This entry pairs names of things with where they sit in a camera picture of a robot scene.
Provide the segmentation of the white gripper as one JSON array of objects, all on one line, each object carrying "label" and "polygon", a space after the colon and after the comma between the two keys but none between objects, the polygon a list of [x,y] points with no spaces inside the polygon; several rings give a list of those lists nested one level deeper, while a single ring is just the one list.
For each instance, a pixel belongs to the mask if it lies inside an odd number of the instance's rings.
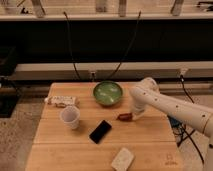
[{"label": "white gripper", "polygon": [[146,109],[145,103],[133,102],[132,103],[133,119],[138,120],[142,116],[145,109]]}]

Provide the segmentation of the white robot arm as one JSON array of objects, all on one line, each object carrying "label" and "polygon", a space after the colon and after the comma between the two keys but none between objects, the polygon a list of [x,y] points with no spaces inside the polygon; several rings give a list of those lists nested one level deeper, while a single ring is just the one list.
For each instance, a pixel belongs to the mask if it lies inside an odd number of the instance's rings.
[{"label": "white robot arm", "polygon": [[213,135],[213,108],[163,95],[151,77],[134,84],[129,93],[132,98],[131,113],[135,120],[139,119],[146,106],[150,105],[207,137]]}]

